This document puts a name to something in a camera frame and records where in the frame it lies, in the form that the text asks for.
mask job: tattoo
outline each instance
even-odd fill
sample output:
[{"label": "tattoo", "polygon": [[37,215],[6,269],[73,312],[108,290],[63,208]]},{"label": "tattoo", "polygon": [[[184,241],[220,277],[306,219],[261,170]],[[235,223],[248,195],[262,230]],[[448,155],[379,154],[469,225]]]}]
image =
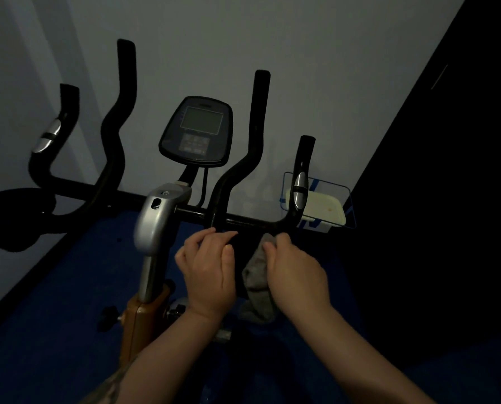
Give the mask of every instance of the tattoo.
[{"label": "tattoo", "polygon": [[119,396],[119,385],[125,377],[129,367],[135,362],[135,356],[127,366],[120,368],[117,372],[106,379],[99,387],[84,397],[78,404],[114,404]]}]

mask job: display screen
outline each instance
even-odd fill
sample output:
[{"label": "display screen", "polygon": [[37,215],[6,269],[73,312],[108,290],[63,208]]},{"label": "display screen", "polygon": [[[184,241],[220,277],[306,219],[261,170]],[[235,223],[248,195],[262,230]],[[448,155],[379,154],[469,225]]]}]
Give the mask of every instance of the display screen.
[{"label": "display screen", "polygon": [[191,153],[193,155],[205,155],[208,145],[208,137],[201,137],[191,135],[189,133],[183,133],[183,139],[181,139],[179,149],[182,152]]},{"label": "display screen", "polygon": [[213,112],[212,110],[205,110],[187,106],[185,116],[181,122],[181,127],[189,130],[196,130],[199,132],[210,133],[218,135],[220,123],[222,122],[222,114]]}]

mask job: person's left arm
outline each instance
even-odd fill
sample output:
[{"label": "person's left arm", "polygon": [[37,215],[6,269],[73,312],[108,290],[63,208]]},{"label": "person's left arm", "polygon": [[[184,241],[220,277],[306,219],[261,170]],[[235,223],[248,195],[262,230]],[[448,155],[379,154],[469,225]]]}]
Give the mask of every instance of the person's left arm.
[{"label": "person's left arm", "polygon": [[185,276],[186,312],[127,367],[79,404],[169,403],[195,360],[213,339],[235,303],[235,232],[210,228],[185,241],[176,263]]}]

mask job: cloth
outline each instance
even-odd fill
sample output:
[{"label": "cloth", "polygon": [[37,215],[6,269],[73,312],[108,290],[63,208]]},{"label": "cloth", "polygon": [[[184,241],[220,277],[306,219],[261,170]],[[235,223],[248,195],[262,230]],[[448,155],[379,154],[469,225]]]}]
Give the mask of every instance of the cloth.
[{"label": "cloth", "polygon": [[265,242],[276,245],[276,239],[271,234],[264,234],[258,248],[242,271],[249,299],[241,305],[239,319],[257,324],[271,323],[278,314],[278,308],[274,304],[267,284],[267,258],[262,246]]}]

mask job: white wall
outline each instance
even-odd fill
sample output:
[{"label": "white wall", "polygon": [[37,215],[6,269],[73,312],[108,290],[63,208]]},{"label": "white wall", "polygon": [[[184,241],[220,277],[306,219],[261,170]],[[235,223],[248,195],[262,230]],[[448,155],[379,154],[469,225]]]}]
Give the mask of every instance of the white wall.
[{"label": "white wall", "polygon": [[[138,99],[121,131],[121,189],[146,194],[179,176],[158,140],[185,96],[205,95],[234,111],[230,161],[210,170],[209,196],[246,153],[254,71],[267,69],[264,155],[229,211],[277,219],[300,135],[317,138],[311,176],[354,187],[462,2],[0,0],[0,190],[32,185],[27,149],[59,110],[59,82],[80,87],[81,114],[53,171],[95,181],[100,123],[118,94],[116,40],[126,38],[137,48]],[[25,259],[0,251],[0,298],[57,238],[44,236]]]}]

